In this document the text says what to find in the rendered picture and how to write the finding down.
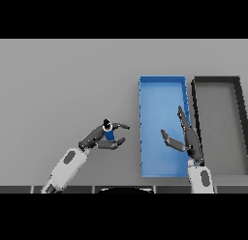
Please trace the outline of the blue pipe with dark end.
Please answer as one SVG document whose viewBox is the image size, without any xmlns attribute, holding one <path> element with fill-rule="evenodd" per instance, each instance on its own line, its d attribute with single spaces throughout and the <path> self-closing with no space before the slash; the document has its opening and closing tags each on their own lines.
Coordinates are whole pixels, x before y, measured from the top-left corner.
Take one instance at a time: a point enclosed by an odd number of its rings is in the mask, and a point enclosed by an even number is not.
<svg viewBox="0 0 248 240">
<path fill-rule="evenodd" d="M 114 141 L 114 129 L 108 119 L 104 120 L 103 131 L 105 133 L 105 138 L 107 141 Z"/>
</svg>

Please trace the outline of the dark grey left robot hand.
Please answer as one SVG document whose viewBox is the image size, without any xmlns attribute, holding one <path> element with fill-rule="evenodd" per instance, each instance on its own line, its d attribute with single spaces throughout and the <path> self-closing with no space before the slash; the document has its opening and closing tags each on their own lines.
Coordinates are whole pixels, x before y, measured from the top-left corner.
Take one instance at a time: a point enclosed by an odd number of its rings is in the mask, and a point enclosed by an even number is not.
<svg viewBox="0 0 248 240">
<path fill-rule="evenodd" d="M 128 125 L 122 123 L 111 123 L 114 130 L 118 128 L 129 130 Z M 125 141 L 124 137 L 121 137 L 114 141 L 107 141 L 105 133 L 103 131 L 103 125 L 98 126 L 91 131 L 83 140 L 78 143 L 80 150 L 85 151 L 86 149 L 93 149 L 97 146 L 99 149 L 115 150 Z"/>
</svg>

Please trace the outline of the dark grey bin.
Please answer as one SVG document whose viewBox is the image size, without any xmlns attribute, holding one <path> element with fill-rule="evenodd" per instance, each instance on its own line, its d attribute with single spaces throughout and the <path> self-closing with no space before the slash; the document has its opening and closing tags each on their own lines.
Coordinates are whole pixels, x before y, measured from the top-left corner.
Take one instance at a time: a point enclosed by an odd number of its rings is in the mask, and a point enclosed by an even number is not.
<svg viewBox="0 0 248 240">
<path fill-rule="evenodd" d="M 239 76 L 191 82 L 204 163 L 213 175 L 248 175 L 248 117 Z"/>
</svg>

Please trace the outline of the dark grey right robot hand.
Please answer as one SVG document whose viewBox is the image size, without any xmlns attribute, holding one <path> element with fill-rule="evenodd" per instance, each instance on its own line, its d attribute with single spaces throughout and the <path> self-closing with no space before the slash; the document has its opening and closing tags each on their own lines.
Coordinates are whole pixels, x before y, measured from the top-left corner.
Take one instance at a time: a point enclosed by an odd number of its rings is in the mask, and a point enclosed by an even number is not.
<svg viewBox="0 0 248 240">
<path fill-rule="evenodd" d="M 181 128 L 184 133 L 184 141 L 180 142 L 168 135 L 165 130 L 161 131 L 165 144 L 177 151 L 186 151 L 188 156 L 198 165 L 204 165 L 204 158 L 201 144 L 197 132 L 188 123 L 186 115 L 181 106 L 178 107 L 177 116 L 180 120 Z"/>
</svg>

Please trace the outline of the blue bin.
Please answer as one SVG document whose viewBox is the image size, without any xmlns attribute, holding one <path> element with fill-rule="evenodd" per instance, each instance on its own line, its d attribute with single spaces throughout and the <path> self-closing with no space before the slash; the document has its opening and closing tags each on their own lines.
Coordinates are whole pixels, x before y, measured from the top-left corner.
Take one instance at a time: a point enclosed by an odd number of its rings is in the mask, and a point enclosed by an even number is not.
<svg viewBox="0 0 248 240">
<path fill-rule="evenodd" d="M 187 177 L 188 155 L 165 144 L 161 131 L 183 142 L 177 116 L 181 106 L 190 121 L 185 75 L 141 75 L 139 77 L 139 141 L 141 177 Z"/>
</svg>

